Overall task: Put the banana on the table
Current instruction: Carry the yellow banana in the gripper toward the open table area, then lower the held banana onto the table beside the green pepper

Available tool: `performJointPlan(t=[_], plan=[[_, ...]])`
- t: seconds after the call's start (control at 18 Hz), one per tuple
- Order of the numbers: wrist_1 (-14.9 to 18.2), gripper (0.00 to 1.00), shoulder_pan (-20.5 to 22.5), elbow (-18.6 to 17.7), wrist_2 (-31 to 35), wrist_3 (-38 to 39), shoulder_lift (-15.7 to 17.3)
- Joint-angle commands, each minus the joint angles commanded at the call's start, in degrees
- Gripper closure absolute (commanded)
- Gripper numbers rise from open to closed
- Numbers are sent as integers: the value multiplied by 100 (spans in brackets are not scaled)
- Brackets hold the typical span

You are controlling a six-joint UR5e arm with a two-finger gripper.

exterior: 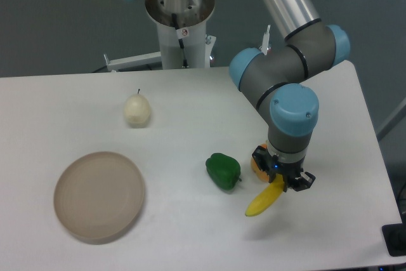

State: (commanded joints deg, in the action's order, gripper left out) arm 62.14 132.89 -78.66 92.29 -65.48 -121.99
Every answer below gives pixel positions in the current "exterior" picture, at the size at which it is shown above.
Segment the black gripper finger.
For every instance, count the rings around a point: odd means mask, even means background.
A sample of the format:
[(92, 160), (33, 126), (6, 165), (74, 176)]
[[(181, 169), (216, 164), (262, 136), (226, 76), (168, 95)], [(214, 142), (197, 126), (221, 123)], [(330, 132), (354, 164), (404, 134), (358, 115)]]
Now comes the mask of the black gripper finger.
[(288, 189), (293, 189), (295, 192), (307, 190), (313, 185), (315, 180), (316, 177), (307, 171), (300, 172), (298, 176), (286, 176), (284, 178), (284, 192), (287, 192)]
[(254, 156), (252, 156), (252, 157), (256, 161), (256, 164), (258, 165), (259, 169), (261, 171), (266, 172), (267, 175), (268, 175), (269, 167), (268, 167), (268, 165), (266, 163), (266, 159), (265, 159), (265, 156), (264, 156), (264, 153), (267, 152), (267, 146), (266, 145), (261, 145), (261, 147), (263, 149), (259, 150), (259, 154), (254, 154)]

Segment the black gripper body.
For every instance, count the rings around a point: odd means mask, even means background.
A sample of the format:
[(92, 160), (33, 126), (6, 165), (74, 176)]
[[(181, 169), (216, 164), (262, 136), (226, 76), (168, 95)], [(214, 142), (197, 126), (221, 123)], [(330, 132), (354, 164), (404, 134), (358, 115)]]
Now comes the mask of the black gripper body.
[(298, 188), (301, 186), (301, 173), (303, 172), (304, 159), (294, 163), (279, 161), (278, 156), (268, 154), (266, 157), (269, 176), (268, 182), (275, 181), (277, 174), (282, 176), (286, 188)]

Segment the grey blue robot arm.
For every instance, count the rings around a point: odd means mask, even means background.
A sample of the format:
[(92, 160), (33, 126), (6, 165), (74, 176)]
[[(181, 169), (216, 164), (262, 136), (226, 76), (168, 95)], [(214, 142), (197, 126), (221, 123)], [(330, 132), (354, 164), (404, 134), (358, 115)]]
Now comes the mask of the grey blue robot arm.
[[(309, 189), (315, 177), (303, 170), (318, 120), (318, 98), (303, 81), (345, 61), (350, 42), (337, 25), (324, 24), (310, 0), (264, 0), (285, 46), (247, 48), (231, 61), (229, 75), (268, 125), (266, 147), (252, 158), (259, 170), (284, 189)], [(156, 24), (164, 69), (209, 66), (206, 22), (215, 0), (145, 0)]]

